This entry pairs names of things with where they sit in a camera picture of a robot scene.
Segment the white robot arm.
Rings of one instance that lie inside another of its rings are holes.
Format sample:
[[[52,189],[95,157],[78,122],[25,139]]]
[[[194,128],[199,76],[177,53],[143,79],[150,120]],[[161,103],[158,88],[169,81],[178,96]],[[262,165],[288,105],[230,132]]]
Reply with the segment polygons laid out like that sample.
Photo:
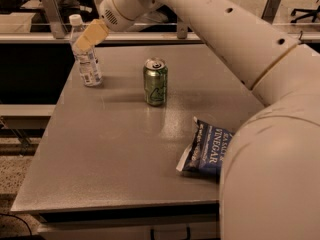
[[[224,240],[319,240],[319,58],[228,0],[103,0],[96,28],[170,7],[259,102],[227,150]]]

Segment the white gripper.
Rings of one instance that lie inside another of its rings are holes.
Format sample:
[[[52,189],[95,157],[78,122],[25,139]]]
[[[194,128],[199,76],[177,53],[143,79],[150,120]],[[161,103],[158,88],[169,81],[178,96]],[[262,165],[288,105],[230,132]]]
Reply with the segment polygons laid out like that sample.
[[[125,31],[140,16],[160,6],[161,4],[155,0],[102,0],[99,5],[102,20],[94,19],[76,39],[72,47],[77,52],[87,52],[106,39],[109,29],[116,32]]]

